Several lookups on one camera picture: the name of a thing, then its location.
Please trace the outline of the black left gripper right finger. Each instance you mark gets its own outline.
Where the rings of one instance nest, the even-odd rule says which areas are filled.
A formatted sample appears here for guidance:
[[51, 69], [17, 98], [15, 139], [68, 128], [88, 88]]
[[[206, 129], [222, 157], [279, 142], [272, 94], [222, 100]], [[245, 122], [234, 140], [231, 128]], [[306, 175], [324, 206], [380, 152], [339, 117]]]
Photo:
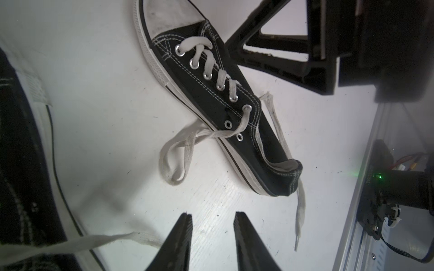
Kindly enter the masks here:
[[234, 231], [239, 271], [281, 271], [246, 213], [236, 212]]

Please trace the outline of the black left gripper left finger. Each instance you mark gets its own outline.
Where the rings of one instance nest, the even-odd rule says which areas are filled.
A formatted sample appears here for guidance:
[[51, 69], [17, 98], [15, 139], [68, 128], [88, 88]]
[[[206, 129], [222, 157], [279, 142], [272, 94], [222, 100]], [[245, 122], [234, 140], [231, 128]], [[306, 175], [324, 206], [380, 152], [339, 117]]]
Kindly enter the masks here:
[[182, 213], [146, 271], [188, 271], [192, 232], [192, 215]]

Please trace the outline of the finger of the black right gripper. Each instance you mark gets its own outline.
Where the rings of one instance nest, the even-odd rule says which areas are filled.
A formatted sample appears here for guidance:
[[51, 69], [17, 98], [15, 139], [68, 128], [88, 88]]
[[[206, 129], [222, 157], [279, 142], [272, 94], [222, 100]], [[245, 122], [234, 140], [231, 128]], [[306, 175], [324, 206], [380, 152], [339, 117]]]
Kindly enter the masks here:
[[306, 1], [305, 35], [263, 33], [288, 1], [262, 1], [225, 43], [232, 60], [320, 95], [336, 85], [339, 1]]

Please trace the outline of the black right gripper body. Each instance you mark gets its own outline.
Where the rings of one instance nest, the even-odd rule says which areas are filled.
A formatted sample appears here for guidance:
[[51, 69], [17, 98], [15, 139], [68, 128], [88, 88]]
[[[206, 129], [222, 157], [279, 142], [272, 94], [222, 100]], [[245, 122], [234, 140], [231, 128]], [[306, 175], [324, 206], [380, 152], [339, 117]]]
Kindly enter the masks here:
[[416, 102], [434, 71], [433, 1], [342, 1], [338, 86], [373, 85], [376, 102]]

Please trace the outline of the black canvas sneaker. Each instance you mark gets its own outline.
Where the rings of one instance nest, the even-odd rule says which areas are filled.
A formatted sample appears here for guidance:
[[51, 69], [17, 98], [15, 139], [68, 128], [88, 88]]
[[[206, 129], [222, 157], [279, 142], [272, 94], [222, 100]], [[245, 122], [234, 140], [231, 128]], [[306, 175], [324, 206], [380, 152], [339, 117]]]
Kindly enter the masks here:
[[303, 166], [290, 153], [273, 96], [253, 93], [215, 28], [191, 1], [136, 1], [133, 8], [139, 44], [153, 75], [198, 118], [161, 151], [162, 177], [180, 185], [194, 147], [213, 138], [254, 192], [297, 194], [295, 234], [300, 239], [306, 210]]
[[95, 249], [115, 241], [160, 248], [144, 232], [84, 234], [59, 185], [50, 101], [40, 79], [1, 49], [1, 269], [102, 271]]

